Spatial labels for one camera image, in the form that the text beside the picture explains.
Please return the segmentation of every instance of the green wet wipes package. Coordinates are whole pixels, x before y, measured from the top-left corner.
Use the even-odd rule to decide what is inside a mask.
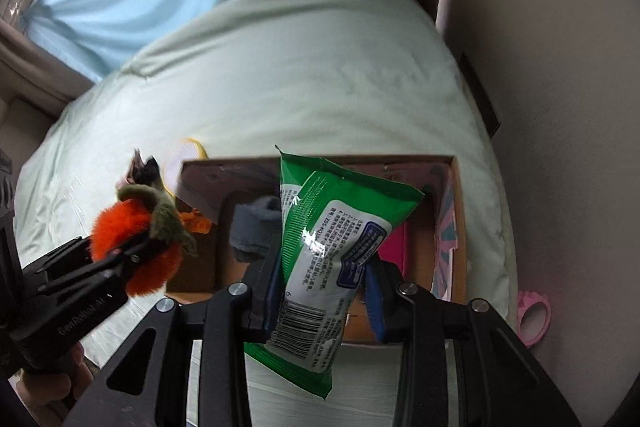
[[[280,182],[285,296],[267,344],[246,344],[245,352],[325,398],[366,262],[423,194],[322,158],[287,154]]]

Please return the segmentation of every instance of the metal screw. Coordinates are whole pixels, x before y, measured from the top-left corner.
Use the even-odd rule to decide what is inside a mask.
[[[403,282],[398,286],[398,291],[402,295],[415,295],[418,293],[418,286],[412,282]]]
[[[156,310],[162,313],[170,312],[171,310],[174,309],[174,306],[175,306],[175,301],[173,299],[168,299],[166,297],[156,302]]]
[[[242,295],[249,289],[249,286],[244,284],[243,282],[234,282],[229,286],[229,293],[231,295]]]
[[[473,299],[471,301],[471,309],[478,313],[486,313],[489,311],[489,303],[484,299]]]

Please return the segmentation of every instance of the pink item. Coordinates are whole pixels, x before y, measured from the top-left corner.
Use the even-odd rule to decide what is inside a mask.
[[[406,231],[406,221],[397,227],[391,235],[385,239],[385,242],[378,248],[378,255],[382,261],[389,261],[398,266],[405,276],[406,256],[408,248],[408,234]]]
[[[518,338],[526,347],[537,344],[551,322],[551,304],[546,295],[518,292]]]

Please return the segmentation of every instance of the human hand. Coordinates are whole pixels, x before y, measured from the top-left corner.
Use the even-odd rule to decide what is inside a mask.
[[[49,406],[51,402],[62,400],[69,392],[78,399],[94,379],[84,363],[84,348],[77,343],[71,348],[71,358],[75,371],[73,375],[38,375],[22,372],[16,385],[18,396],[42,427],[58,427],[62,420]]]

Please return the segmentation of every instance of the plush toy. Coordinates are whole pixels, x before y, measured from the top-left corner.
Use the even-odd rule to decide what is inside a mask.
[[[100,261],[129,237],[148,230],[149,237],[160,239],[169,247],[136,270],[127,283],[127,294],[152,293],[175,275],[182,254],[195,255],[195,240],[182,225],[173,198],[164,190],[154,158],[144,163],[136,150],[127,176],[118,184],[117,197],[118,202],[102,211],[95,221],[92,259]]]

